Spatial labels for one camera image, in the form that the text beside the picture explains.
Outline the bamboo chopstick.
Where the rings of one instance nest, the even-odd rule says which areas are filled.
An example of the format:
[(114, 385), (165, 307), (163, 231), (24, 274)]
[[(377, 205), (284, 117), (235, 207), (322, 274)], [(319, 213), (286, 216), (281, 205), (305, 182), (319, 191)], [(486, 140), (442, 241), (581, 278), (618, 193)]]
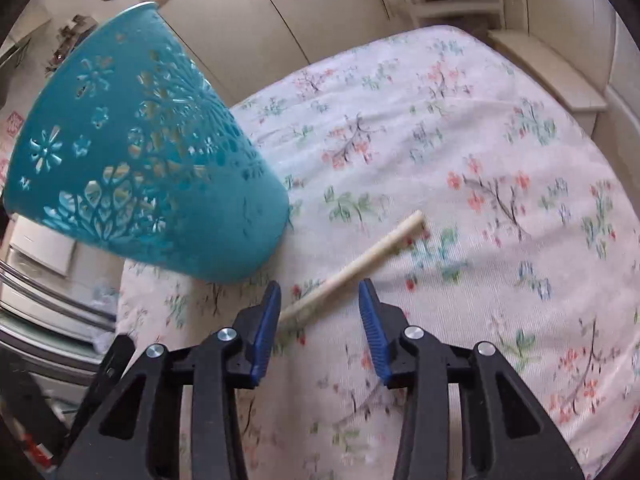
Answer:
[(406, 240), (425, 228), (425, 214), (416, 210), (343, 269), (323, 281), (317, 288), (286, 307), (280, 315), (278, 330), (299, 330), (347, 284), (378, 266), (389, 255), (398, 252)]

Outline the teal perforated plastic basket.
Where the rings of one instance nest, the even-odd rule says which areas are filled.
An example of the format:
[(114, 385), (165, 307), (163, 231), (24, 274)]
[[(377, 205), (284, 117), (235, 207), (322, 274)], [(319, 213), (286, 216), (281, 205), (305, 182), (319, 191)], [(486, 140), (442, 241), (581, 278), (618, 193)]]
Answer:
[(276, 250), (288, 193), (160, 16), (99, 26), (18, 135), (6, 210), (115, 255), (229, 283)]

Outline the floral white tablecloth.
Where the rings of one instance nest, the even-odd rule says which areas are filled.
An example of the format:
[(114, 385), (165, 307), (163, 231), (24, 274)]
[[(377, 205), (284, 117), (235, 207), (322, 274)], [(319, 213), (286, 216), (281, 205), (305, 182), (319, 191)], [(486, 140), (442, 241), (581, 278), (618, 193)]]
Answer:
[(358, 47), (233, 107), (290, 196), (282, 244), (222, 286), (127, 263), (117, 328), (198, 344), (270, 281), (292, 304), (423, 211), (373, 273), (448, 344), (492, 342), (587, 478), (639, 413), (639, 221), (604, 156), (529, 76), (460, 30)]

